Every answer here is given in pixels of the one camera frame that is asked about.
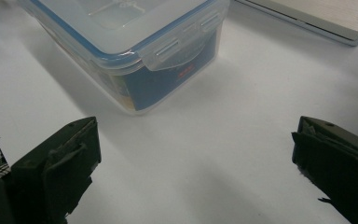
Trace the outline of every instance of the plastic food container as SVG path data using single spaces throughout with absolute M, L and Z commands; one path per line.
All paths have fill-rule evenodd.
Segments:
M 229 0 L 20 0 L 125 111 L 142 113 L 217 53 Z

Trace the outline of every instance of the white table surface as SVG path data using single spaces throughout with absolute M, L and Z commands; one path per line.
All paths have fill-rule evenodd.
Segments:
M 10 164 L 96 116 L 103 162 L 71 224 L 348 223 L 291 162 L 300 116 L 358 134 L 358 47 L 232 2 L 219 55 L 148 114 L 113 105 L 16 3 L 0 5 Z

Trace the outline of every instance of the transparent lid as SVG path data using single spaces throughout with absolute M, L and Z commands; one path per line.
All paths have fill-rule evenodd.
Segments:
M 119 54 L 208 0 L 34 0 L 105 54 Z

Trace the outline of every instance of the laptop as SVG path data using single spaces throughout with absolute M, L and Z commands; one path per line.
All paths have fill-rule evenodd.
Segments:
M 358 45 L 358 0 L 236 0 L 344 44 Z

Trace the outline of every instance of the silver laptop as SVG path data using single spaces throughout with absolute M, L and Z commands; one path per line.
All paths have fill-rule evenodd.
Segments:
M 339 42 L 358 45 L 358 0 L 237 0 Z

